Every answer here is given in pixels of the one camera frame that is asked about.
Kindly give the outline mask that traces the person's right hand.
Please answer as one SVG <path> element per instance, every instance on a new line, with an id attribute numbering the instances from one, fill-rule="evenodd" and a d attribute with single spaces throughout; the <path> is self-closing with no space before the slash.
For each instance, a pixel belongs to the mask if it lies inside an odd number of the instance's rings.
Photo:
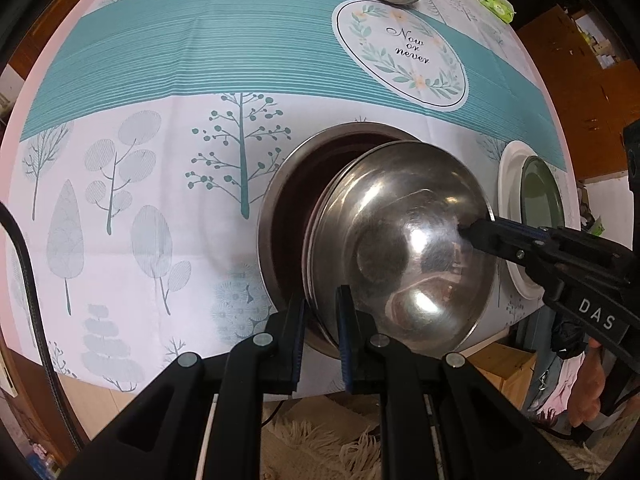
<path id="1" fill-rule="evenodd" d="M 585 359 L 578 370 L 567 404 L 567 418 L 573 428 L 592 422 L 600 413 L 600 396 L 605 386 L 601 349 L 600 342 L 589 339 Z"/>

